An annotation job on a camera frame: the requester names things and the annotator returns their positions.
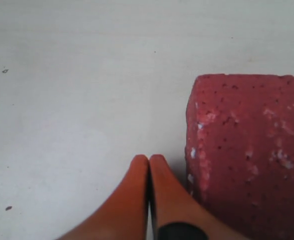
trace white table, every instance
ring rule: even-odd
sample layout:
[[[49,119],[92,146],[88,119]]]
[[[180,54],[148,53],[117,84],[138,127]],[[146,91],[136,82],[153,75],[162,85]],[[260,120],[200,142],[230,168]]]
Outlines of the white table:
[[[183,179],[207,73],[294,75],[294,0],[0,0],[0,240],[71,229],[137,153]]]

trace white surface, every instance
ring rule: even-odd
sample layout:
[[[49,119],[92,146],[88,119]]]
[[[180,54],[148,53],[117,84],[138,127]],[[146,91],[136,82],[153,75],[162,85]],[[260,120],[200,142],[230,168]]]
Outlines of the white surface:
[[[207,73],[294,75],[294,0],[0,0],[0,240],[71,229],[137,153],[183,176]]]

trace red block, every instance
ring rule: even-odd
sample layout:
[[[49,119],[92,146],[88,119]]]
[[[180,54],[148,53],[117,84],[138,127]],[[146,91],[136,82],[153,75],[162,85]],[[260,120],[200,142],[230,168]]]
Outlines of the red block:
[[[294,77],[197,77],[187,106],[188,190],[259,240],[294,240]]]

